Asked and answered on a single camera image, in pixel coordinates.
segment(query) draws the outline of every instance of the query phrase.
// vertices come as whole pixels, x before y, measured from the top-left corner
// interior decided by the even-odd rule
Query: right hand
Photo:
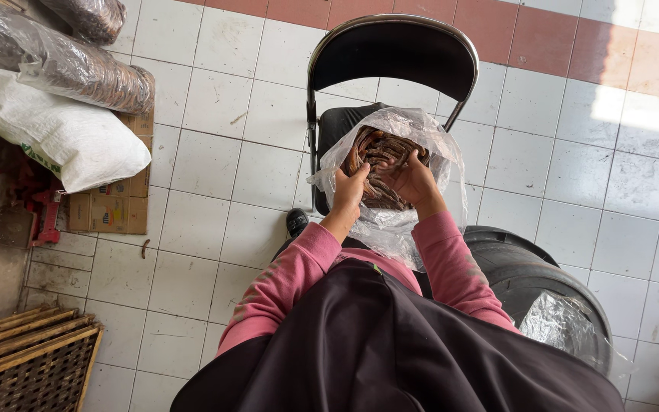
[[[434,175],[419,161],[418,154],[418,150],[411,152],[408,163],[400,168],[394,167],[395,159],[381,162],[376,172],[398,196],[414,205],[421,221],[436,212],[445,211],[447,206],[436,187]]]

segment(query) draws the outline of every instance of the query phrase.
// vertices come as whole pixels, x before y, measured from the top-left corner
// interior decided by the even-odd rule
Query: left hand
[[[370,171],[371,165],[366,163],[352,177],[348,177],[342,169],[334,173],[332,210],[320,224],[330,231],[339,243],[343,242],[355,220],[360,217],[362,188]]]

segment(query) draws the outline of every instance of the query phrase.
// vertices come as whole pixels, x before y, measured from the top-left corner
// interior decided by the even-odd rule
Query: hand
[[[395,159],[381,162],[376,172],[398,196],[414,205],[419,221],[422,221],[436,212],[445,211],[447,205],[436,187],[434,175],[419,161],[418,154],[418,150],[411,152],[408,163],[401,167],[395,165]]]
[[[370,164],[363,164],[355,175],[348,177],[342,169],[334,173],[334,201],[332,210],[320,224],[342,244],[350,233],[355,220],[360,217],[360,201],[365,179],[371,171]]]

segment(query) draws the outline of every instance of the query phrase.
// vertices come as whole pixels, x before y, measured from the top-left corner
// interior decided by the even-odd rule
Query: clear plastic bag
[[[86,42],[111,45],[126,21],[126,7],[119,0],[40,0]]]
[[[589,309],[575,299],[542,292],[533,302],[520,324],[528,338],[549,344],[608,375],[612,383],[635,371],[631,360],[614,350],[614,346],[594,330],[583,313]]]
[[[0,68],[14,66],[44,92],[132,114],[154,107],[151,73],[0,5]]]
[[[307,183],[325,192],[327,204],[331,207],[334,201],[334,173],[350,152],[358,130],[366,125],[408,138],[431,152],[429,169],[440,192],[444,193],[457,226],[464,233],[467,203],[463,184],[464,163],[459,145],[439,122],[420,108],[388,107],[365,117],[322,156],[321,170],[309,176]],[[405,263],[412,270],[425,271],[411,237],[416,223],[418,216],[415,210],[391,211],[367,208],[361,204],[360,218],[350,229],[350,237],[388,258]]]

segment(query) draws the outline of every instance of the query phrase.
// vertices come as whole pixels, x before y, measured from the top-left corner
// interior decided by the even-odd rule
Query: black apron
[[[171,411],[618,411],[583,361],[416,295],[347,259],[271,336],[206,365]]]

